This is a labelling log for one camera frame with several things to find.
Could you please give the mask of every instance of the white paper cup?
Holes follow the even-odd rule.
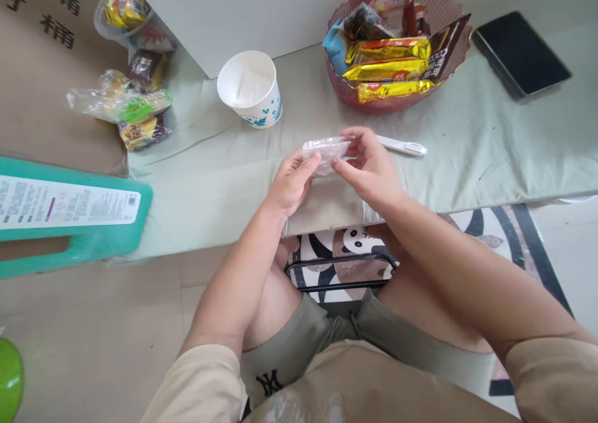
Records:
[[[233,56],[222,67],[216,85],[220,99],[251,127],[272,127],[282,115],[276,67],[263,52]]]

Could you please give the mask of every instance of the beige shirt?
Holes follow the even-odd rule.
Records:
[[[560,338],[516,345],[506,369],[527,422],[598,421],[598,346]],[[166,374],[142,423],[237,422],[244,387],[224,346],[184,353]],[[247,422],[509,422],[515,417],[367,342],[341,341]]]

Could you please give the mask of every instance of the product label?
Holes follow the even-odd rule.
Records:
[[[134,223],[141,194],[0,175],[0,230]]]

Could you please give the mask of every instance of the blue snack wrapper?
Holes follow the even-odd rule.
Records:
[[[332,68],[334,68],[335,72],[340,76],[345,74],[349,69],[349,65],[347,65],[345,61],[347,58],[346,38],[343,38],[338,29],[338,26],[342,21],[341,18],[336,21],[322,42],[322,46],[328,53],[328,60],[330,60]]]

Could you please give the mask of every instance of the tiled floor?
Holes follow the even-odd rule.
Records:
[[[532,215],[575,316],[598,335],[598,197],[534,207]],[[16,421],[138,421],[225,254],[217,248],[0,280],[0,328],[26,369]],[[512,397],[491,402],[516,412]]]

